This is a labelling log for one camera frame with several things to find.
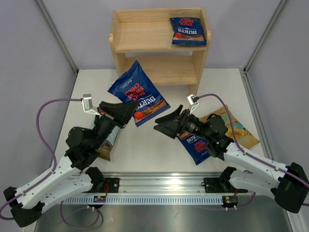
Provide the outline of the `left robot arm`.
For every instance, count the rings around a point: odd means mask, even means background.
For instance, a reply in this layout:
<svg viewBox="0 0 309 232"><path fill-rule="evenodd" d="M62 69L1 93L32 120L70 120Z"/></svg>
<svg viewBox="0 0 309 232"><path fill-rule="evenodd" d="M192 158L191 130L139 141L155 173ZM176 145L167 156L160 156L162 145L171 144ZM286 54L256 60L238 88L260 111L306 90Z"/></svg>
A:
<svg viewBox="0 0 309 232"><path fill-rule="evenodd" d="M8 187L3 192L6 205L11 208L11 219L20 228L37 221L49 208L75 194L100 192L104 188L102 172L91 164L112 131L125 128L139 105L138 101L103 101L98 108L93 108L91 99L79 101L84 112L95 115L93 128L72 128L66 139L69 148L64 156L53 158L53 166L29 183L18 188Z"/></svg>

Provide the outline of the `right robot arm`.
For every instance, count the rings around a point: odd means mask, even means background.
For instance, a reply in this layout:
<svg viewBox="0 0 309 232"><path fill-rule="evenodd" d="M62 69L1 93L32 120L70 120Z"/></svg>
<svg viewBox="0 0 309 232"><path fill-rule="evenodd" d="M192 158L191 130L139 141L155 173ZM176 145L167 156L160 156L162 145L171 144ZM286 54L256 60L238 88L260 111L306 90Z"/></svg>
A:
<svg viewBox="0 0 309 232"><path fill-rule="evenodd" d="M215 158L237 164L247 173L227 167L219 186L223 191L246 189L273 199L280 207L298 213L309 193L309 180L301 165L279 163L249 151L226 135L228 128L221 116L211 114L200 121L180 105L174 112L155 120L154 129L174 139L187 132L207 140L206 149Z"/></svg>

